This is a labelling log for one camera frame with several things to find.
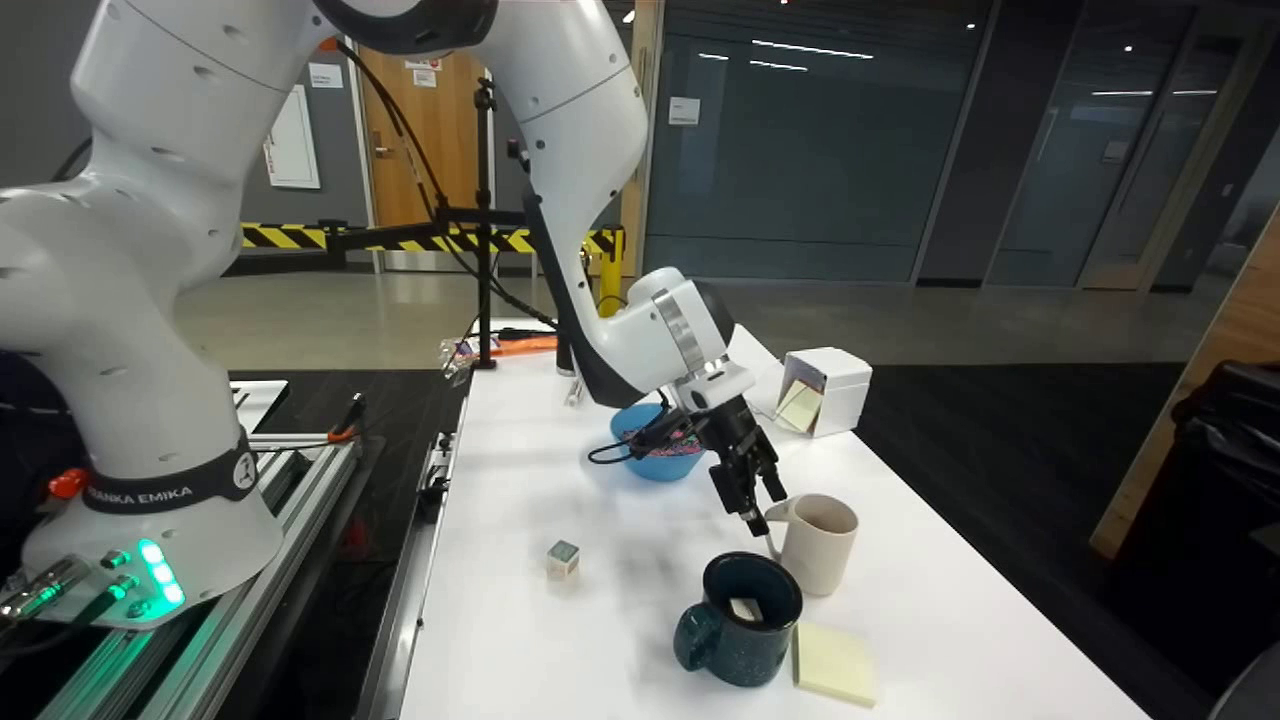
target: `yellow sticky note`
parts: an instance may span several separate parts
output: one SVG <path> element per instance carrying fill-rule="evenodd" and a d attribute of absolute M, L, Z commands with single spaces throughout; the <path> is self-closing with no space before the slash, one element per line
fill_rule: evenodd
<path fill-rule="evenodd" d="M 864 707 L 879 699 L 874 665 L 853 634 L 798 619 L 791 668 L 807 694 Z"/>
<path fill-rule="evenodd" d="M 824 413 L 824 398 L 813 394 L 807 385 L 791 385 L 775 403 L 775 420 L 788 423 L 791 432 L 813 432 L 815 413 Z"/>

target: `white table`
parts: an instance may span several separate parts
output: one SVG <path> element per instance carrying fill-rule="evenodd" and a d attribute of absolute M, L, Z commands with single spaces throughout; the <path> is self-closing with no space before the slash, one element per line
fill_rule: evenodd
<path fill-rule="evenodd" d="M 775 359 L 739 332 L 732 356 Z M 879 668 L 879 706 L 791 690 L 791 668 L 739 694 L 670 656 L 674 616 L 728 549 L 762 549 L 720 511 L 707 462 L 678 484 L 595 470 L 607 407 L 566 407 L 553 356 L 502 359 L 465 403 L 448 507 L 426 559 L 403 715 L 439 720 L 1117 720 L 1142 715 L 980 551 L 972 551 L 853 432 L 797 439 L 766 430 L 791 497 L 832 493 L 861 511 L 844 588 L 804 611 L 855 634 Z M 583 549 L 577 585 L 553 585 L 553 541 Z"/>

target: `blue object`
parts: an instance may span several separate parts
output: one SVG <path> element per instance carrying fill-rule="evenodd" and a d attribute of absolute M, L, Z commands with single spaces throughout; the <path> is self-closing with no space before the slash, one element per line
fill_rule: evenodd
<path fill-rule="evenodd" d="M 703 567 L 707 599 L 691 606 L 674 625 L 674 662 L 707 668 L 725 686 L 758 690 L 788 656 L 791 625 L 804 611 L 798 585 L 766 556 L 725 551 Z"/>
<path fill-rule="evenodd" d="M 616 413 L 607 420 L 611 437 L 616 439 L 633 439 L 640 430 L 648 430 L 665 407 L 661 403 L 633 403 L 623 413 Z M 691 463 L 703 455 L 703 448 L 696 439 L 683 439 L 674 448 L 661 448 L 661 451 L 648 451 L 640 462 L 623 462 L 623 470 L 640 482 L 653 482 L 653 484 L 674 484 L 691 474 Z"/>

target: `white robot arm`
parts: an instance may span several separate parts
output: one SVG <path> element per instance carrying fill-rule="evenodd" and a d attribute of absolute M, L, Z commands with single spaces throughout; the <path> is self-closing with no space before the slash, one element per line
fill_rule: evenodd
<path fill-rule="evenodd" d="M 725 507 L 755 511 L 770 451 L 739 402 L 747 378 L 725 366 L 732 323 L 670 267 L 600 320 L 577 260 L 648 139 L 600 0 L 102 0 L 72 77 L 93 164 L 0 193 L 0 350 L 46 371 L 93 451 L 93 484 L 30 532 L 23 567 L 162 551 L 171 582 L 141 575 L 99 619 L 152 629 L 273 559 L 279 530 L 252 493 L 227 378 L 167 315 L 233 263 L 252 157 L 331 32 L 401 55 L 480 52 L 528 139 L 528 214 L 588 394 L 678 390 L 732 470 Z"/>

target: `white box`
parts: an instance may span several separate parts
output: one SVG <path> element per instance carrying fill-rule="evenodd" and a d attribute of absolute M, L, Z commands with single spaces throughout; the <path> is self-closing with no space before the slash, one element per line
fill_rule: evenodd
<path fill-rule="evenodd" d="M 788 354 L 770 418 L 798 437 L 853 432 L 864 418 L 869 390 L 871 366 L 844 350 Z"/>

